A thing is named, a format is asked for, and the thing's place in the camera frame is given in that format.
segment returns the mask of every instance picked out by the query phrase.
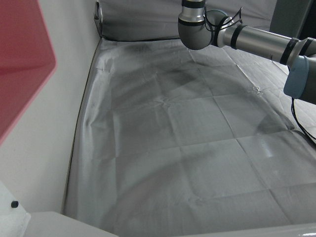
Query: white wall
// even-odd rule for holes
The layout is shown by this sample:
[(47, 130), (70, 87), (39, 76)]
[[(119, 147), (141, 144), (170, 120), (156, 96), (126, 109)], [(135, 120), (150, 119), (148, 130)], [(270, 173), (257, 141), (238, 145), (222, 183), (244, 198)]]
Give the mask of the white wall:
[(61, 211), (79, 106), (99, 37), (95, 0), (39, 0), (57, 71), (0, 147), (0, 180), (28, 212)]

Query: wrinkled fabric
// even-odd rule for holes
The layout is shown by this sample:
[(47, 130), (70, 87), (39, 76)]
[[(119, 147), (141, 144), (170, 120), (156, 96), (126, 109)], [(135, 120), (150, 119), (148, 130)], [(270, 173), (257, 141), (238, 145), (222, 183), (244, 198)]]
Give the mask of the wrinkled fabric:
[[(111, 40), (137, 41), (178, 37), (181, 0), (99, 0), (102, 35)], [(243, 7), (242, 19), (249, 26), (270, 28), (277, 0), (209, 0), (207, 10), (221, 9), (233, 17)]]
[[(282, 92), (287, 73), (228, 47), (103, 39), (65, 214), (120, 237), (316, 222), (316, 153)], [(315, 106), (296, 111), (316, 131)]]

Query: white surface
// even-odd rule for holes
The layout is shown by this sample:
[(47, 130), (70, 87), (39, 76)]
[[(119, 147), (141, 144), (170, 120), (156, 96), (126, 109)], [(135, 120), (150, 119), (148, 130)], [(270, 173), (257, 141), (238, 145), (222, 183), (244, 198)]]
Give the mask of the white surface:
[(28, 212), (60, 212), (73, 135), (98, 42), (94, 0), (40, 0), (57, 71), (0, 147), (0, 179)]
[(0, 181), (0, 236), (22, 237), (30, 220), (30, 214), (19, 205), (11, 207), (16, 200), (10, 191)]
[(222, 232), (186, 237), (315, 237), (316, 224), (280, 226), (247, 231)]
[[(316, 222), (316, 153), (295, 130), (286, 70), (229, 47), (102, 39), (66, 214), (120, 237)], [(316, 126), (315, 105), (296, 108)]]
[(24, 237), (116, 237), (55, 212), (32, 213)]

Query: black screw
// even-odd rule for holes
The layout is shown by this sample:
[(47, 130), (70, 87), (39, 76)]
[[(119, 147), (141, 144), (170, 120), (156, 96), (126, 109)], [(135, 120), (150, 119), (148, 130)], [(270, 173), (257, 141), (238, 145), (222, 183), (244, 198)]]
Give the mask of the black screw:
[(12, 203), (11, 203), (11, 207), (12, 208), (17, 208), (19, 206), (19, 202), (18, 201), (13, 201)]

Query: metal tube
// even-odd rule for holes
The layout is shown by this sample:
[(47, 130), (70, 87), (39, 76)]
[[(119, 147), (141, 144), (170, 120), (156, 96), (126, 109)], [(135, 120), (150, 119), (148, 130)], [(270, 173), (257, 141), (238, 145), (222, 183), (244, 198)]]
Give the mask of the metal tube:
[[(231, 26), (220, 33), (222, 44), (231, 46), (236, 28)], [(279, 62), (290, 40), (289, 37), (246, 26), (238, 35), (236, 48)]]

